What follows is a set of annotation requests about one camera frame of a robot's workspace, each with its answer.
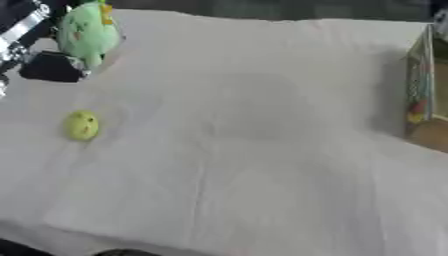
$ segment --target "stuffed animal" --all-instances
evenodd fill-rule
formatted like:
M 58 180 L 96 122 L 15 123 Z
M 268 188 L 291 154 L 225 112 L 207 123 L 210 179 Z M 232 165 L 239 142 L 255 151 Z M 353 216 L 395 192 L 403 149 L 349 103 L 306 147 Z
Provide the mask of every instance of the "stuffed animal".
M 118 46 L 121 35 L 102 2 L 82 4 L 62 19 L 58 26 L 59 50 L 82 60 L 88 70 L 102 63 L 104 55 Z

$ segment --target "colorful object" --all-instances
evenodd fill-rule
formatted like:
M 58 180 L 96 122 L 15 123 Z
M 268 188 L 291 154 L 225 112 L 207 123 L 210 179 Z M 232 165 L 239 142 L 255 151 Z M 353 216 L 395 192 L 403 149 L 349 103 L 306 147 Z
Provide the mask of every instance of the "colorful object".
M 70 139 L 88 141 L 98 134 L 99 122 L 94 113 L 78 110 L 65 119 L 64 129 Z
M 112 7 L 91 2 L 70 11 L 59 25 L 57 41 L 61 52 L 81 59 L 88 70 L 103 61 L 104 54 L 121 41 L 121 35 L 109 16 Z

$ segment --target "white tablecloth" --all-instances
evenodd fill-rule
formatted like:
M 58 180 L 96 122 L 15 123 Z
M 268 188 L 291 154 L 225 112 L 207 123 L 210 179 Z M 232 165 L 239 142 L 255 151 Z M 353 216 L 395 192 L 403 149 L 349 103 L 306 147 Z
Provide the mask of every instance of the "white tablecloth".
M 13 75 L 0 237 L 70 256 L 448 255 L 448 155 L 401 138 L 423 24 L 115 15 L 128 41 L 106 73 Z M 91 143 L 61 136 L 79 108 L 101 119 Z

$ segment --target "yellow-green ball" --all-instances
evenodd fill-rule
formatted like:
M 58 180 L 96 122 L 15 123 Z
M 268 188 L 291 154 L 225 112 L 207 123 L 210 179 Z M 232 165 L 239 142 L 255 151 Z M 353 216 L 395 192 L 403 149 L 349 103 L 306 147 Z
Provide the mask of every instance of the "yellow-green ball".
M 64 121 L 65 134 L 73 140 L 91 140 L 98 134 L 99 128 L 98 118 L 88 110 L 75 111 Z

